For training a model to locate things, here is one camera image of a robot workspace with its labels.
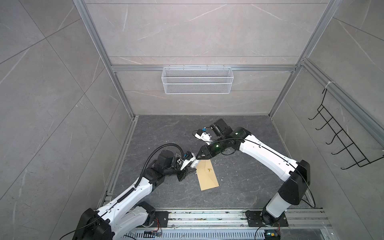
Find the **white glue stick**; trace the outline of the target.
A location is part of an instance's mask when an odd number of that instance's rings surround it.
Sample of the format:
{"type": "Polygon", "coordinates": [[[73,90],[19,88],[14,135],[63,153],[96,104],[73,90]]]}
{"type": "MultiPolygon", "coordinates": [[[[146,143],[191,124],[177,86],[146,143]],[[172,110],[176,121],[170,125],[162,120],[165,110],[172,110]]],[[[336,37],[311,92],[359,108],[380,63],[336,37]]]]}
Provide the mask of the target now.
{"type": "Polygon", "coordinates": [[[197,165],[199,164],[200,160],[194,160],[192,163],[191,163],[191,168],[196,168],[197,165]]]}

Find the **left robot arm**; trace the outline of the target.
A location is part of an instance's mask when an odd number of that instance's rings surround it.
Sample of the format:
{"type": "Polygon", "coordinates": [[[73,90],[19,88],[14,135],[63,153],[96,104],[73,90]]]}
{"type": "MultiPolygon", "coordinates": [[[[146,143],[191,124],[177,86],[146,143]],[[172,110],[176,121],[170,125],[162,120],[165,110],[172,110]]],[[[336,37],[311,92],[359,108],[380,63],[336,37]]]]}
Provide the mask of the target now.
{"type": "Polygon", "coordinates": [[[74,240],[117,240],[138,226],[150,227],[155,208],[143,201],[165,180],[177,176],[182,181],[196,171],[199,160],[191,152],[182,156],[163,150],[144,168],[138,179],[118,197],[97,210],[86,210],[74,232],[74,240]]]}

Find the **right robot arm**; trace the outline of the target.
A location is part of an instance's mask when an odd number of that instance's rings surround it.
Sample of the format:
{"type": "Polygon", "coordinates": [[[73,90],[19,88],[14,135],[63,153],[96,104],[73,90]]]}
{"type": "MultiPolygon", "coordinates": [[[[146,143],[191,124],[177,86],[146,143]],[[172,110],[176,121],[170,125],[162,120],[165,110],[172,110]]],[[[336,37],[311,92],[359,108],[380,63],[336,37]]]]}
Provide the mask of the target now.
{"type": "Polygon", "coordinates": [[[195,132],[195,138],[205,142],[194,161],[210,160],[228,148],[242,152],[271,170],[283,184],[273,198],[264,206],[260,216],[264,225],[271,226],[278,222],[290,206],[301,203],[310,189],[310,164],[304,160],[297,162],[261,142],[245,128],[233,130],[223,119],[214,122],[210,129],[217,136],[213,138],[206,128],[195,132]]]}

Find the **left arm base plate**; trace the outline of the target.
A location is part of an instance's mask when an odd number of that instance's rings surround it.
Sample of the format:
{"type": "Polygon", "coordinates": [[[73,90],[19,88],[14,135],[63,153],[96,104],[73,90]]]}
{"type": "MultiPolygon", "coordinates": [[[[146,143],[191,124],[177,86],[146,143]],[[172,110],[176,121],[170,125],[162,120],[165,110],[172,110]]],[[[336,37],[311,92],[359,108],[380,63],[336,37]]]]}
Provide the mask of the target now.
{"type": "Polygon", "coordinates": [[[151,225],[152,228],[166,228],[168,226],[169,221],[169,212],[167,211],[156,211],[154,213],[154,220],[153,224],[151,225]]]}

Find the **tan paper envelope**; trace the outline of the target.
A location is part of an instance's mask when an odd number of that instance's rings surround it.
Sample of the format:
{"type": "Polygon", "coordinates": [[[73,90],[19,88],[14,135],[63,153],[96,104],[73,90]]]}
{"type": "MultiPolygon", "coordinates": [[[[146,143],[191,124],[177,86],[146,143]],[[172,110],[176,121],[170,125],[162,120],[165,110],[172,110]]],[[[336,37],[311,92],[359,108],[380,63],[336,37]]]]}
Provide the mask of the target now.
{"type": "Polygon", "coordinates": [[[197,176],[201,191],[219,187],[211,160],[201,160],[197,165],[197,176]]]}

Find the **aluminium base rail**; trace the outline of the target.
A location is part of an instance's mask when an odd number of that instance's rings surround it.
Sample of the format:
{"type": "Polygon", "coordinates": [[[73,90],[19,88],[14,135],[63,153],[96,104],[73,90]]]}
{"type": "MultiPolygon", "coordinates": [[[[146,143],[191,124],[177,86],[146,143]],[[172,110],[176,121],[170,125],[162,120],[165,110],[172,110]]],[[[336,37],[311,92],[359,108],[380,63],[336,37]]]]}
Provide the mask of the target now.
{"type": "MultiPolygon", "coordinates": [[[[189,209],[189,210],[158,210],[169,212],[166,229],[256,229],[249,227],[245,211],[242,209],[189,209]]],[[[280,229],[325,229],[332,225],[324,210],[317,209],[288,209],[285,212],[288,227],[263,227],[280,229]]]]}

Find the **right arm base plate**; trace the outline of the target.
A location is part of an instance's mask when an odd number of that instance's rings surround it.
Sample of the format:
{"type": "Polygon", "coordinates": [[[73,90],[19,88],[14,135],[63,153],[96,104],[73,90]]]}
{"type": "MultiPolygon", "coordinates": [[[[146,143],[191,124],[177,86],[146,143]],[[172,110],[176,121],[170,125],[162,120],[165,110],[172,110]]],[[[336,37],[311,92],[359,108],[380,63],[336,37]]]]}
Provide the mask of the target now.
{"type": "Polygon", "coordinates": [[[278,218],[269,215],[263,211],[245,211],[246,220],[249,227],[288,227],[288,221],[285,213],[278,218]]]}

